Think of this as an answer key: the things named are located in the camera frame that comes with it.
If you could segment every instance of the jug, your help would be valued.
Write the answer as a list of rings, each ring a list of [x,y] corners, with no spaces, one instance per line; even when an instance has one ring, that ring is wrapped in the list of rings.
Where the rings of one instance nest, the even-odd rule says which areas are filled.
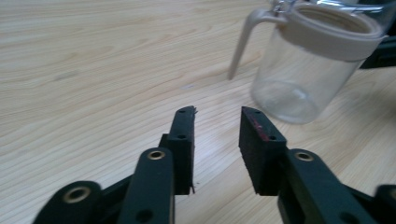
[[[271,10],[259,8],[247,17],[229,79],[234,77],[252,29],[265,21],[276,28],[251,96],[268,115],[289,123],[313,121],[386,32],[375,19],[334,5],[277,1]]]

